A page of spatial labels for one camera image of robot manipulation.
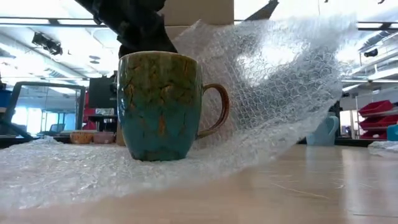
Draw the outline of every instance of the ceramic mug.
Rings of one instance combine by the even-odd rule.
[[[202,84],[201,66],[170,52],[137,52],[119,61],[118,111],[124,141],[141,161],[183,159],[194,140],[224,124],[229,98],[220,84]],[[216,89],[222,110],[209,129],[198,131],[204,92]]]

